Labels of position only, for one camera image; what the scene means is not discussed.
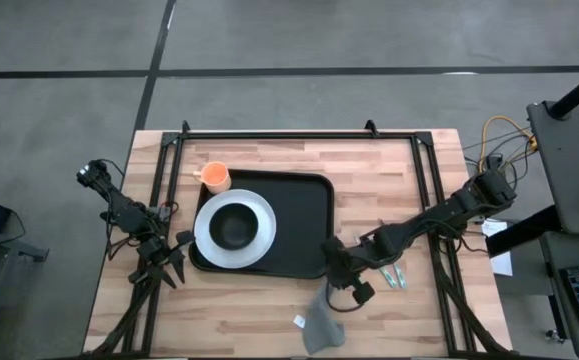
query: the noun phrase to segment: black bowl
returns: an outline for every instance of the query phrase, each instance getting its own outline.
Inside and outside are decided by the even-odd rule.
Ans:
[[[225,250],[238,250],[249,245],[258,232],[258,218],[248,206],[227,204],[211,217],[209,234],[216,245]]]

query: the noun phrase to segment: desk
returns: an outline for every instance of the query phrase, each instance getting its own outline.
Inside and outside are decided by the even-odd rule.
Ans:
[[[132,145],[123,191],[148,202],[162,131],[139,131]],[[467,180],[456,130],[434,130],[438,164],[446,196]],[[421,211],[411,146],[402,140],[203,140],[185,141],[172,220],[174,234],[191,229],[199,184],[192,172],[208,161],[231,168],[295,171],[325,175],[335,188],[335,233],[354,245],[352,235],[379,225],[378,219],[404,221]],[[431,175],[423,160],[428,182]],[[169,178],[166,167],[165,181]],[[430,194],[433,188],[428,186]],[[116,239],[122,234],[114,234]],[[479,236],[466,240],[485,248]],[[85,350],[102,342],[126,310],[137,254],[123,248],[105,262],[85,340]],[[511,348],[489,257],[461,250],[458,255],[467,301],[500,344]],[[362,309],[334,313],[344,323],[346,344],[325,349],[319,357],[402,357],[446,355],[438,297],[426,239],[418,240],[398,261],[406,290],[392,290],[377,271],[365,271],[376,296]],[[322,280],[296,280],[202,272],[185,261],[186,284],[177,290],[161,287],[152,356],[175,357],[296,357],[306,356],[300,329],[293,324],[304,315]],[[350,293],[336,293],[333,302],[352,305]],[[461,332],[453,312],[456,336]]]

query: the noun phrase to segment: white paper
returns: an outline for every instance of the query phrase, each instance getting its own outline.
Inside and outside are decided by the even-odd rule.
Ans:
[[[305,318],[303,318],[300,315],[296,315],[296,318],[293,319],[293,323],[298,325],[299,328],[304,329],[305,328]]]
[[[507,229],[507,223],[504,221],[490,221],[485,220],[482,224],[482,233],[487,236],[499,233]],[[491,268],[494,274],[513,276],[513,269],[511,268],[511,254],[509,252],[500,254],[491,258]]]

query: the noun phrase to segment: wire bundle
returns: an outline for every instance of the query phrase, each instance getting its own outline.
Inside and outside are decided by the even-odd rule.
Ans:
[[[507,133],[507,134],[504,134],[504,135],[487,140],[487,130],[489,128],[489,125],[495,120],[506,121],[506,122],[510,123],[511,125],[513,125],[516,128],[516,130],[512,131],[510,133]],[[482,142],[463,148],[463,150],[467,150],[467,149],[470,149],[470,148],[473,148],[476,146],[480,146],[480,157],[478,158],[477,161],[470,159],[468,157],[465,157],[465,160],[467,160],[470,164],[476,166],[477,173],[482,173],[485,170],[485,161],[487,158],[498,155],[498,156],[500,156],[501,160],[504,160],[505,159],[504,155],[502,153],[498,152],[498,150],[500,150],[503,146],[505,146],[506,144],[510,143],[513,140],[520,139],[520,138],[526,139],[525,143],[523,144],[524,145],[524,151],[522,149],[523,145],[520,145],[518,148],[516,148],[511,153],[511,155],[507,158],[506,161],[502,161],[502,165],[500,165],[500,167],[497,169],[498,171],[501,171],[501,172],[505,172],[507,170],[507,168],[511,169],[511,172],[513,174],[513,180],[510,182],[510,185],[515,190],[518,186],[518,182],[520,180],[522,180],[525,176],[527,176],[527,174],[529,172],[529,162],[528,162],[527,158],[538,152],[538,143],[536,141],[536,138],[533,134],[531,134],[529,131],[527,131],[528,129],[529,129],[528,126],[524,127],[524,128],[520,127],[520,125],[518,125],[515,121],[513,121],[511,118],[508,118],[506,116],[500,116],[500,115],[493,116],[493,117],[489,118],[489,120],[487,120],[482,127]],[[497,139],[501,139],[501,138],[504,138],[504,137],[507,137],[507,136],[513,135],[513,134],[516,134],[516,135],[505,139],[500,144],[498,144],[493,150],[491,150],[487,155],[485,155],[486,144],[488,142],[491,142],[491,141],[494,141]],[[521,160],[525,160],[525,170],[524,170],[524,173],[522,175],[518,176],[518,171],[517,171],[514,163],[521,161]]]

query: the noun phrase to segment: gray cloth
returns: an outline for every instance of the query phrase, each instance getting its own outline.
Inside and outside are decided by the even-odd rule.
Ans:
[[[330,346],[341,346],[345,343],[345,327],[331,317],[327,305],[327,283],[318,289],[318,293],[309,304],[305,327],[302,329],[302,341],[309,355]]]

